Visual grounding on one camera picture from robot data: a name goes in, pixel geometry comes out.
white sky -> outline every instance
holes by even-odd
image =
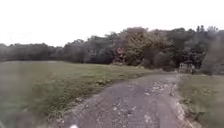
[[[62,46],[127,27],[224,28],[222,0],[0,0],[0,43]]]

grass verge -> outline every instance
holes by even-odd
[[[224,127],[224,77],[192,75],[179,86],[189,112],[187,117],[198,121],[204,128]]]
[[[88,97],[111,82],[149,73],[136,67],[55,61],[1,63],[0,119],[7,122],[16,117],[15,113],[25,111],[54,116],[76,98]]]

ground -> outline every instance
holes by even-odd
[[[66,111],[55,128],[184,128],[173,102],[177,74],[154,74],[112,85]]]
[[[223,128],[223,82],[137,67],[4,62],[0,128],[188,128],[177,85],[189,120]]]

dirt path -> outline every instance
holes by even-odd
[[[114,84],[67,111],[54,127],[180,128],[172,102],[178,81],[176,74],[160,74]]]

overcast sky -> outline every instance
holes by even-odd
[[[133,26],[224,28],[223,4],[222,0],[0,0],[0,43],[62,46]]]

